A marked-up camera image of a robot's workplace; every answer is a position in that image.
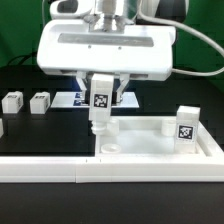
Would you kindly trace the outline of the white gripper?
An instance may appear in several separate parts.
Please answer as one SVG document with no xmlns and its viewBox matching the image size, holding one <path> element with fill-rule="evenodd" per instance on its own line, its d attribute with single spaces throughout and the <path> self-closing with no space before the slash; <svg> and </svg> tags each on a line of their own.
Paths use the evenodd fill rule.
<svg viewBox="0 0 224 224">
<path fill-rule="evenodd" d="M 172 73 L 172 26 L 127 25 L 121 33 L 92 32 L 82 20 L 52 20 L 42 32 L 37 63 L 49 75 L 76 74 L 85 104 L 90 101 L 86 73 L 119 77 L 116 102 L 133 80 L 164 81 Z"/>
</svg>

